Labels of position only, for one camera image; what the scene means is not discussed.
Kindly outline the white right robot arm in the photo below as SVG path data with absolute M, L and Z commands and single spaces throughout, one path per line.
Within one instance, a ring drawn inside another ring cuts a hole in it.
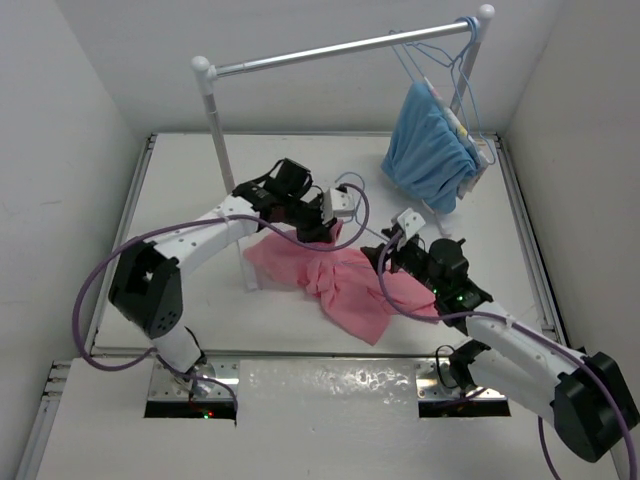
M 630 445 L 639 411 L 610 356 L 572 350 L 516 321 L 468 276 L 462 244 L 413 237 L 364 247 L 377 275 L 403 271 L 435 296 L 435 320 L 467 336 L 453 349 L 442 381 L 468 392 L 490 388 L 535 413 L 579 458 L 594 463 L 619 441 Z

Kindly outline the white foreground cover board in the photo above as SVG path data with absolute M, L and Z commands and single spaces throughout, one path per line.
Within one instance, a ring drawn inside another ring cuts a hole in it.
M 409 361 L 244 360 L 235 420 L 148 418 L 154 364 L 75 360 L 42 479 L 614 479 L 537 418 L 421 418 Z

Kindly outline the blue hanger at rack end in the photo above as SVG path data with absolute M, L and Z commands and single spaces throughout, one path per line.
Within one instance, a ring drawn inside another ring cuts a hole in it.
M 454 96 L 452 98 L 450 108 L 453 112 L 462 112 L 464 125 L 466 128 L 469 128 L 470 122 L 466 115 L 465 107 L 463 106 L 464 96 L 468 95 L 476 122 L 476 129 L 474 130 L 474 133 L 479 137 L 480 140 L 483 140 L 486 146 L 489 148 L 490 156 L 487 160 L 487 163 L 489 165 L 494 165 L 497 160 L 496 150 L 490 145 L 490 143 L 488 142 L 488 138 L 484 135 L 481 109 L 478 106 L 474 87 L 471 83 L 473 67 L 477 60 L 481 43 L 484 39 L 490 21 L 487 19 L 482 20 L 479 17 L 479 14 L 474 17 L 460 17 L 459 21 L 464 21 L 469 27 L 470 38 L 467 44 L 450 61 L 449 70 L 451 79 L 454 79 L 454 71 L 457 71 L 457 80 L 454 86 Z

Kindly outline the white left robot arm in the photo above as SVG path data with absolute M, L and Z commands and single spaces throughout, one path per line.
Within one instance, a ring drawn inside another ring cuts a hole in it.
M 283 223 L 301 243 L 330 244 L 337 223 L 326 193 L 305 199 L 310 171 L 290 160 L 236 186 L 194 227 L 175 227 L 166 235 L 139 240 L 119 256 L 110 303 L 135 324 L 161 359 L 185 380 L 206 362 L 195 335 L 182 319 L 183 282 L 229 245 Z

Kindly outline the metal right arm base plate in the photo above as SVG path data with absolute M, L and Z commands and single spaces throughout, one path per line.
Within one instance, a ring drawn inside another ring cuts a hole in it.
M 454 384 L 449 372 L 449 359 L 426 357 L 414 364 L 415 382 L 419 400 L 448 402 L 461 399 L 474 401 L 505 401 L 506 396 L 496 390 L 483 387 L 467 387 L 462 390 Z

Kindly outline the pink t shirt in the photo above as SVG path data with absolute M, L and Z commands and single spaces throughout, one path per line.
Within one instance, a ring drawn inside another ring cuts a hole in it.
M 367 257 L 355 248 L 319 252 L 319 243 L 294 243 L 296 232 L 272 232 L 244 251 L 256 271 L 287 287 L 298 287 L 319 301 L 324 313 L 348 334 L 376 344 L 397 310 L 435 316 L 435 295 L 404 272 L 383 275 L 386 288 Z

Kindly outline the patterned white garment on hanger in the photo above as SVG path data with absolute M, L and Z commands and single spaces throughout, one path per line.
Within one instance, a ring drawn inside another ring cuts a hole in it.
M 454 136 L 464 150 L 470 155 L 475 165 L 475 173 L 472 174 L 469 179 L 462 180 L 457 188 L 457 198 L 462 200 L 467 193 L 474 189 L 490 163 L 486 155 L 481 151 L 478 143 L 472 138 L 469 131 L 462 125 L 451 108 L 444 102 L 429 79 L 426 76 L 424 76 L 423 79 L 431 95 L 434 97 L 449 129 L 454 133 Z

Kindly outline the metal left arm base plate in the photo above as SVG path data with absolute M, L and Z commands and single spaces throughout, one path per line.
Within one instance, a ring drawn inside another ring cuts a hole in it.
M 209 360 L 195 375 L 201 377 L 193 388 L 191 380 L 176 378 L 161 363 L 154 364 L 147 399 L 156 402 L 229 401 L 238 393 L 240 366 L 230 360 Z

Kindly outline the blue t shirt on hanger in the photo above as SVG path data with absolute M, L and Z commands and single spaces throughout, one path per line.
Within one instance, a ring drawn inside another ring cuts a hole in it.
M 480 166 L 449 126 L 429 87 L 415 82 L 396 120 L 381 170 L 412 199 L 450 214 L 461 187 L 480 173 Z

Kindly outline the light blue wire hanger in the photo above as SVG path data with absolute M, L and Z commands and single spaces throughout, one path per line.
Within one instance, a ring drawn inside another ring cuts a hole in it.
M 361 185 L 356 186 L 355 184 L 351 184 L 349 182 L 343 183 L 342 180 L 349 175 L 356 177 L 360 181 Z M 347 192 L 349 188 L 354 187 L 359 194 L 359 198 L 355 200 L 355 206 L 353 208 L 353 211 L 351 212 L 351 216 L 349 217 L 348 220 L 345 221 L 345 223 L 351 223 L 351 222 L 355 223 L 358 226 L 358 230 L 356 231 L 353 237 L 351 237 L 345 243 L 337 245 L 335 249 L 337 251 L 340 251 L 347 247 L 350 247 L 364 233 L 370 233 L 375 237 L 377 237 L 378 239 L 381 239 L 382 246 L 385 246 L 389 242 L 389 237 L 385 237 L 381 233 L 377 233 L 368 227 L 368 223 L 369 223 L 368 218 L 370 214 L 370 202 L 368 200 L 368 197 L 365 194 L 366 183 L 364 178 L 360 174 L 357 174 L 356 172 L 347 171 L 341 174 L 335 180 L 335 183 L 337 184 L 337 189 L 341 192 Z M 365 213 L 365 218 L 362 221 L 358 219 L 358 212 L 360 210 L 361 203 L 364 203 L 364 213 Z

